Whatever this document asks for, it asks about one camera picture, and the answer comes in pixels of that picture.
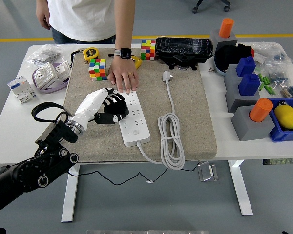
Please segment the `person's left hand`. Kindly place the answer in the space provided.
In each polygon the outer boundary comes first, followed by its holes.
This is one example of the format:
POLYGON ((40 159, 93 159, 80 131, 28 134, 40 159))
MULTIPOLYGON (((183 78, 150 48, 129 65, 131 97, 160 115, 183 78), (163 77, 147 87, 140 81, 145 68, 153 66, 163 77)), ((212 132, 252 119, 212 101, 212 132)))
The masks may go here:
POLYGON ((139 85, 139 75, 131 58, 123 59, 115 56, 110 65, 107 79, 112 85, 116 85, 120 93, 136 91, 139 85))

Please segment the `person's right hand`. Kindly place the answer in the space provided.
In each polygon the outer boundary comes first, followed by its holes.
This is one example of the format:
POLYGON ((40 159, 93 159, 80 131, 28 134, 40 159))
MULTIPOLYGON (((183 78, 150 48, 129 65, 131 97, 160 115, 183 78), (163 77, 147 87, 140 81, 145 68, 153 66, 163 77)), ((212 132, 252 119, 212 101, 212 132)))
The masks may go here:
POLYGON ((36 0, 36 17, 44 29, 51 29, 51 25, 49 23, 50 13, 47 0, 36 0))

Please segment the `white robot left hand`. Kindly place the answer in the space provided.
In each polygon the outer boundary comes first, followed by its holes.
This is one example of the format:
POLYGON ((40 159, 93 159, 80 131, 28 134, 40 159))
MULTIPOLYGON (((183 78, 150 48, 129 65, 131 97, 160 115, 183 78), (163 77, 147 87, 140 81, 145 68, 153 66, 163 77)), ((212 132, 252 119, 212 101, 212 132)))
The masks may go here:
POLYGON ((69 120, 86 130, 90 121, 115 124, 128 114, 125 98, 113 88, 102 88, 88 94, 69 120))

